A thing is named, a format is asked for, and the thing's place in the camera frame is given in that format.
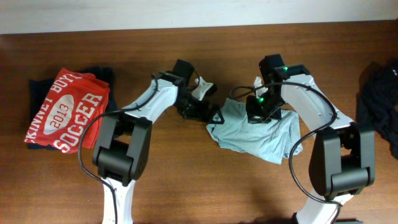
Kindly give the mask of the light blue t-shirt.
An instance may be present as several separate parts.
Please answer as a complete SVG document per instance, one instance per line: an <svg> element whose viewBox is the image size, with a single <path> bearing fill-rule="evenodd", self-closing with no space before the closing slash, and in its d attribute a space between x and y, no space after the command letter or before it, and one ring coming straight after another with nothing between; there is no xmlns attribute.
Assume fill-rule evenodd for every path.
<svg viewBox="0 0 398 224"><path fill-rule="evenodd" d="M223 124L206 126L211 138L223 149L246 152L267 162L280 165L301 138L299 116L294 111L283 110L280 121L252 124L246 105L227 99L221 115Z"/></svg>

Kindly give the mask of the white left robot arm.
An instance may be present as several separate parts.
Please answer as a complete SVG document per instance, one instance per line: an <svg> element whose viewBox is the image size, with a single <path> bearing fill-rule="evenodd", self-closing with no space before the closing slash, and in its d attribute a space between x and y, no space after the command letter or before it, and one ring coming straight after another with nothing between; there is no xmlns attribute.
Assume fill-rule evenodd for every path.
<svg viewBox="0 0 398 224"><path fill-rule="evenodd" d="M103 117L92 158L104 188L103 223L133 222L134 185L148 161L153 124L167 108L175 106L185 119L214 122L220 108L205 97L217 86L202 77L195 82L190 91L184 77L160 72L136 101Z"/></svg>

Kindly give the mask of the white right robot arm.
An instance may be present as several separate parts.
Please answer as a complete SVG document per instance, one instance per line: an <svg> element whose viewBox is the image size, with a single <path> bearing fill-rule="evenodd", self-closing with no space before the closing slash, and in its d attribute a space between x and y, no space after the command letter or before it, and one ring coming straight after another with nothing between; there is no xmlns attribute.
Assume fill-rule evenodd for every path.
<svg viewBox="0 0 398 224"><path fill-rule="evenodd" d="M308 174L312 190L301 185L308 197L292 215L292 223L337 223L343 205L374 183L374 131L342 113L317 87L303 65L261 68L265 89L257 99L261 113L270 118L282 105L290 105L314 137Z"/></svg>

